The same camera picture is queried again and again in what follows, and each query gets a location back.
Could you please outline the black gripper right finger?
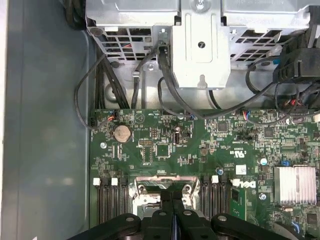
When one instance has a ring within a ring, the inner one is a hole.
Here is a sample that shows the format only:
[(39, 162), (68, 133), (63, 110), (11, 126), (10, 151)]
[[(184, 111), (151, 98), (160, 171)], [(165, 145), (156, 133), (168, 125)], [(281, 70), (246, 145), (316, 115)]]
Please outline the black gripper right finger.
[(219, 240), (230, 237), (237, 240), (274, 240), (275, 234), (229, 214), (217, 214), (208, 221), (193, 210), (186, 210), (182, 193), (172, 193), (174, 213), (178, 219), (183, 240)]

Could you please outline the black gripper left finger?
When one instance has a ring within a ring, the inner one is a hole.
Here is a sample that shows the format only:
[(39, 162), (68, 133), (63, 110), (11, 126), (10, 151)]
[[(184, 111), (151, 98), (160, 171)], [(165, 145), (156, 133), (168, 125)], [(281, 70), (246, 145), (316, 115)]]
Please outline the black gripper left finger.
[(71, 240), (170, 240), (173, 202), (169, 191), (160, 194), (160, 209), (140, 218), (124, 213), (72, 236)]

